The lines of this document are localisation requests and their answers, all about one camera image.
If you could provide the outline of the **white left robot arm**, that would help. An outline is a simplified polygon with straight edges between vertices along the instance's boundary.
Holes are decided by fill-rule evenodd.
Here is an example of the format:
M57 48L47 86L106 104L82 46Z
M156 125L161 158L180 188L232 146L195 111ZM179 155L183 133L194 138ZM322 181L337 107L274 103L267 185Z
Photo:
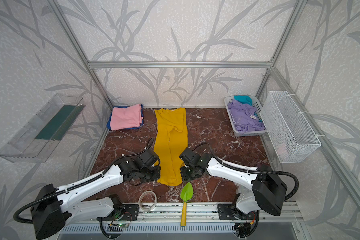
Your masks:
M113 186L136 180L154 182L160 178L160 159L152 149L116 159L105 170L75 183L43 187L37 204L31 207L32 224L38 240L57 234L66 225L90 219L118 219L126 207L117 195L97 201L86 199Z

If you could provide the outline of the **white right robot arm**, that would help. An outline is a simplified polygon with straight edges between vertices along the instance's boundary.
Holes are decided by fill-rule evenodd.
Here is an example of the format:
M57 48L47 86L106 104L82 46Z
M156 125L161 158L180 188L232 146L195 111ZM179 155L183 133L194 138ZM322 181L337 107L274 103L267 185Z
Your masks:
M190 148L180 154L180 159L185 164L181 167L183 181L191 181L208 173L239 185L233 201L234 210L242 214L263 210L273 216L281 215L288 187L269 166L240 166L213 154L199 155Z

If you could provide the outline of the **yellow printed t-shirt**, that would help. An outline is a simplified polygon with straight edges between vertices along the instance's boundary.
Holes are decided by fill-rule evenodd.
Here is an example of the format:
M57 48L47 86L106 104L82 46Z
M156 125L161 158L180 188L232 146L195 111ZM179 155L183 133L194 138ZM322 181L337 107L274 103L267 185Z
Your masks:
M161 167L158 183L167 186L178 186L183 180L181 167L184 162L181 153L188 146L188 128L186 109L155 110L157 118L157 137L154 152L159 156Z

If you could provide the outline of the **grey plastic laundry basket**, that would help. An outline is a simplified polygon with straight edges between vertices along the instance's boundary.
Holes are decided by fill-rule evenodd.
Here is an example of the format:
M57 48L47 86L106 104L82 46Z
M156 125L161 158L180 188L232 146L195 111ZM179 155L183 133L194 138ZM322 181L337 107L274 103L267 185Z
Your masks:
M262 119L262 117L260 115L260 112L262 110L262 106L261 106L260 102L258 101L258 99L256 97L254 97L254 96L250 96L250 97L253 100L253 105L252 106L257 109L257 111L256 111L257 117L259 118L259 120L261 122L263 122L263 119ZM224 103L225 103L225 106L226 106L227 113L229 115L229 119L230 119L230 122L231 122L231 125L232 125L232 128L233 128L234 135L236 137L249 137L249 136L260 136L260 135L264 134L267 131L266 129L264 131L255 131L255 132L249 132L249 133L239 133L234 129L234 125L232 123L232 118L231 118L231 116L230 116L230 114L228 112L228 106L227 106L228 103L231 102L233 99L234 99L234 96L225 97L224 98Z

